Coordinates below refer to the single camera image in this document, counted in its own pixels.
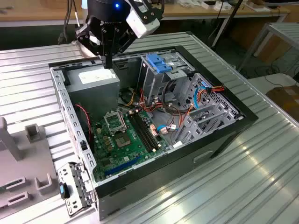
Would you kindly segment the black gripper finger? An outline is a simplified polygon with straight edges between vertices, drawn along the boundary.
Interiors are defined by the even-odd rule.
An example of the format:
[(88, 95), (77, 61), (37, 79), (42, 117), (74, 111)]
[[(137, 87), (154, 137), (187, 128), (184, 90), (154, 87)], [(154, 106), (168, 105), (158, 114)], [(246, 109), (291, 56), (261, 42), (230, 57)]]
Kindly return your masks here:
[[(92, 33), (100, 44), (90, 39)], [(87, 23), (76, 31), (77, 40), (96, 56), (100, 56), (105, 69), (109, 69), (109, 36), (108, 29), (101, 26), (100, 20), (87, 20)]]
[(112, 58), (118, 53), (123, 53), (137, 38), (127, 23), (121, 23), (113, 30), (112, 46), (109, 55), (109, 68), (112, 68)]

